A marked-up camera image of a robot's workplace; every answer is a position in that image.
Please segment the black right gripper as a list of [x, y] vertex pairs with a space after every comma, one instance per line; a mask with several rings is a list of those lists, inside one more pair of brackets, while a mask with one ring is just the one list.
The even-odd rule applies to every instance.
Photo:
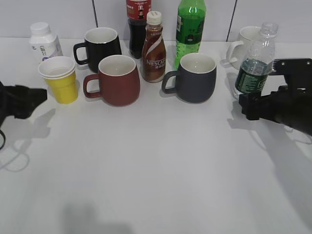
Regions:
[[279, 58], [270, 63], [269, 76], [285, 75], [286, 85], [269, 95], [240, 94], [242, 114], [248, 120], [276, 121], [312, 134], [312, 59]]

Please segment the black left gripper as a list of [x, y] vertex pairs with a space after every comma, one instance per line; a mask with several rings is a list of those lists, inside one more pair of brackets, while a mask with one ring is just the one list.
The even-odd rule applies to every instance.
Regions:
[[0, 125], [8, 116], [29, 118], [47, 100], [47, 90], [26, 86], [4, 86], [0, 83]]

